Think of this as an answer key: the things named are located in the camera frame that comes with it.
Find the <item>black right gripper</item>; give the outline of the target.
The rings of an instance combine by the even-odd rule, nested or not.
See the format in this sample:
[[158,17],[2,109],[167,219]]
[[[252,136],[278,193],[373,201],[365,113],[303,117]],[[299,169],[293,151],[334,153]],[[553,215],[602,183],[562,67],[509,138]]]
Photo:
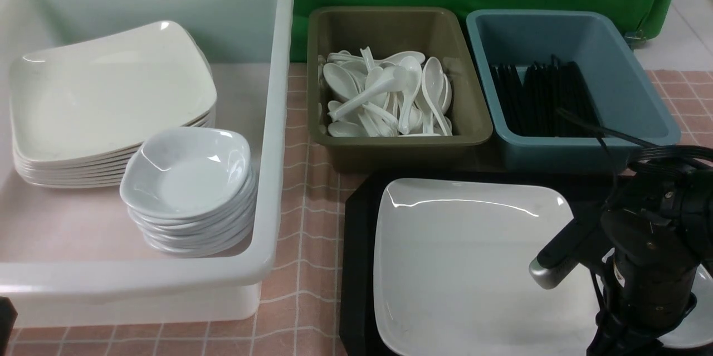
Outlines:
[[637,173],[609,203],[576,208],[529,272],[553,289],[581,265],[599,311],[588,355],[655,355],[697,306],[700,265],[711,262],[711,170],[679,178]]

